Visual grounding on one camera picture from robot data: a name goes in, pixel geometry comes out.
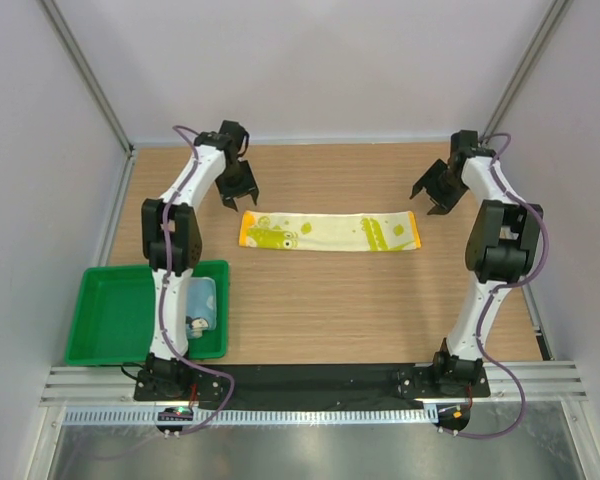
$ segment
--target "yellow towel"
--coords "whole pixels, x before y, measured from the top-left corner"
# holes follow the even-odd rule
[[[420,248],[413,212],[323,215],[246,211],[242,247],[276,250],[392,252]]]

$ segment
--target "green plastic tray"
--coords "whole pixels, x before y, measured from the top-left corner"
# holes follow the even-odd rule
[[[189,340],[196,360],[227,353],[229,264],[200,262],[194,277],[216,282],[216,329]],[[147,265],[90,268],[84,272],[69,343],[68,365],[111,365],[144,362],[153,336],[155,309],[153,277]]]

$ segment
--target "white wall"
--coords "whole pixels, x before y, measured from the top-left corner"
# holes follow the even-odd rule
[[[58,0],[132,140],[174,122],[255,138],[482,128],[549,0]]]
[[[0,480],[23,478],[123,159],[36,2],[0,2]]]
[[[551,234],[534,286],[543,323],[600,418],[600,0],[573,2],[501,130],[513,135],[505,173],[542,203]]]

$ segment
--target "wooden tabletop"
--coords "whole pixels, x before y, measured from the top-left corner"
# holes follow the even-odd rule
[[[260,188],[240,211],[415,213],[422,248],[327,253],[238,246],[241,214],[213,187],[197,218],[203,259],[231,265],[229,351],[221,363],[372,363],[432,359],[467,290],[464,249],[478,206],[469,193],[452,213],[427,216],[413,183],[448,145],[252,146]],[[140,151],[110,263],[143,264],[140,207],[158,198],[189,159],[186,148]],[[504,302],[487,343],[502,360],[540,360],[520,291]]]

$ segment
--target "gray floor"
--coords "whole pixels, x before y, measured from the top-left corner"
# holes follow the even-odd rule
[[[474,405],[467,431],[505,428],[518,408],[515,404]],[[489,441],[452,438],[422,424],[232,427],[208,429],[179,440],[158,438],[116,461],[88,458],[90,453],[123,452],[155,432],[153,427],[63,427],[50,478],[585,478],[558,403],[530,404],[527,418],[516,431]]]

